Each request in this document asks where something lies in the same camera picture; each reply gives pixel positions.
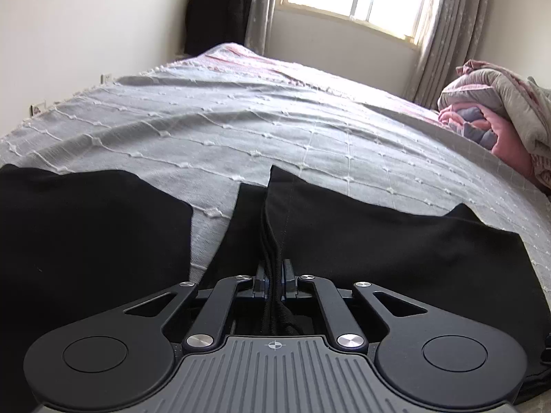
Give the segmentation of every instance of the silver bolt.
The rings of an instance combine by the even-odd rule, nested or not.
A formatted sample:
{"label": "silver bolt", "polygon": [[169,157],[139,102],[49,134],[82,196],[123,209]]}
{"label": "silver bolt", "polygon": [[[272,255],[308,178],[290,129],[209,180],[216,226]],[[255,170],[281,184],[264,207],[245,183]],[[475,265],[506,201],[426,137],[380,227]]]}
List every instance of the silver bolt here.
{"label": "silver bolt", "polygon": [[214,339],[205,333],[190,335],[186,340],[186,343],[194,348],[206,348],[207,346],[212,345],[213,342]]}
{"label": "silver bolt", "polygon": [[364,344],[364,339],[355,333],[344,333],[337,339],[337,343],[345,348],[357,348]]}

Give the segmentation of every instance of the wall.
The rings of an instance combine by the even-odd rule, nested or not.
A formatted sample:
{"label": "wall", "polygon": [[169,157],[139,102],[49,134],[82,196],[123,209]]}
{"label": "wall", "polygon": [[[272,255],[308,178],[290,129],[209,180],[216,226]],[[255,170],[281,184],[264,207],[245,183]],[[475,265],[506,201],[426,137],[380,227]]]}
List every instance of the wall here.
{"label": "wall", "polygon": [[551,88],[551,0],[490,0],[477,58]]}
{"label": "wall", "polygon": [[174,59],[187,0],[0,0],[0,135],[100,75]]}
{"label": "wall", "polygon": [[418,50],[350,21],[276,9],[267,55],[401,96]]}

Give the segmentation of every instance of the wall socket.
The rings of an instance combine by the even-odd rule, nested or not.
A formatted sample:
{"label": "wall socket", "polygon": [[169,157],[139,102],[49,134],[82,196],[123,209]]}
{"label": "wall socket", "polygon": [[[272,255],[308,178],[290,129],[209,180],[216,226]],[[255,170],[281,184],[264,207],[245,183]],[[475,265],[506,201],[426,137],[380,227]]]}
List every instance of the wall socket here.
{"label": "wall socket", "polygon": [[111,73],[102,74],[100,76],[100,84],[106,84],[108,82],[113,82],[113,75]]}
{"label": "wall socket", "polygon": [[41,115],[46,111],[46,101],[44,100],[38,104],[31,105],[29,110],[32,117]]}

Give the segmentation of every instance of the textured bedspread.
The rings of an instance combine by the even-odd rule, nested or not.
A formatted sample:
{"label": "textured bedspread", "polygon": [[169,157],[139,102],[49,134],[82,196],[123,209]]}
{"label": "textured bedspread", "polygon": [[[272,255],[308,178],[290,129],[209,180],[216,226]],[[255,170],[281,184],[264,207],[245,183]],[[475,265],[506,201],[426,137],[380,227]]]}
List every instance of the textured bedspread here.
{"label": "textured bedspread", "polygon": [[[267,184],[272,164],[402,211],[441,215],[464,202],[521,235],[551,300],[551,205],[435,119],[385,92],[228,44],[75,95],[1,139],[0,162],[125,169],[189,202],[194,281],[228,226],[239,183]],[[62,253],[63,237],[52,246]],[[551,409],[546,398],[523,410]]]}

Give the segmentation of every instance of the gray ribbed plate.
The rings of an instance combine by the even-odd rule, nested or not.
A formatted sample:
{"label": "gray ribbed plate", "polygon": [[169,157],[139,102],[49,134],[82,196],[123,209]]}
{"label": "gray ribbed plate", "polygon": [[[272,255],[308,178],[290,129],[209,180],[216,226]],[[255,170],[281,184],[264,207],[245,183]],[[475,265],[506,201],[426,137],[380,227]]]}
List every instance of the gray ribbed plate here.
{"label": "gray ribbed plate", "polygon": [[[37,413],[51,411],[42,407]],[[335,352],[321,337],[232,336],[217,351],[185,357],[161,391],[118,413],[429,411],[390,391],[366,358]]]}

